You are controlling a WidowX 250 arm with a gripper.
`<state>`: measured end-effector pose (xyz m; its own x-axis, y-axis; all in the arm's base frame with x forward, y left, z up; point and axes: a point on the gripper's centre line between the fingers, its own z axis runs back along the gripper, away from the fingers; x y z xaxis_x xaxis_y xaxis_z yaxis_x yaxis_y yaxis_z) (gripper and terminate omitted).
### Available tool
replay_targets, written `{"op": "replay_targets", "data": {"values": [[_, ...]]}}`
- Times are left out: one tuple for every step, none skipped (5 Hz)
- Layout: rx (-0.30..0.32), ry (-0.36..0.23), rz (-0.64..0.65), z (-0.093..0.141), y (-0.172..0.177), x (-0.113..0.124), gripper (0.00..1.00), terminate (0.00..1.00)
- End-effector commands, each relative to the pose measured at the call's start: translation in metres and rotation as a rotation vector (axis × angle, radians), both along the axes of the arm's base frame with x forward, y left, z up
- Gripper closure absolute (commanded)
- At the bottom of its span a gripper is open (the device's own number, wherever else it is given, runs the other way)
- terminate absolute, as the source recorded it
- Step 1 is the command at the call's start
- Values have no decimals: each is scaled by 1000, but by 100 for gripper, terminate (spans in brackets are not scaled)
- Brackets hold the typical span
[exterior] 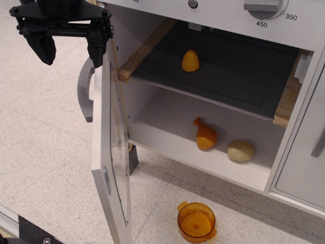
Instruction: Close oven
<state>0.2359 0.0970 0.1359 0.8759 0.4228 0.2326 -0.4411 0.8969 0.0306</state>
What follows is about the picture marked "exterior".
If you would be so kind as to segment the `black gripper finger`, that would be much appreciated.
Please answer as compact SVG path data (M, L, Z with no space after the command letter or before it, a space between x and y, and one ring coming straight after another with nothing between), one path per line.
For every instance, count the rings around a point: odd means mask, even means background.
M24 30L23 35L40 60L49 66L52 65L56 56L53 38L45 32L31 32L29 30Z
M91 30L86 37L89 57L95 68L103 65L103 55L106 52L106 41L100 30Z

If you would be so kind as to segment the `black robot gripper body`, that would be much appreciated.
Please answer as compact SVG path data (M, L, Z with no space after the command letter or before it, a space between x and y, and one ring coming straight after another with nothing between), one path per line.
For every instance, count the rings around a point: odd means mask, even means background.
M9 10L20 34L90 37L113 36L111 12L87 1L23 1Z

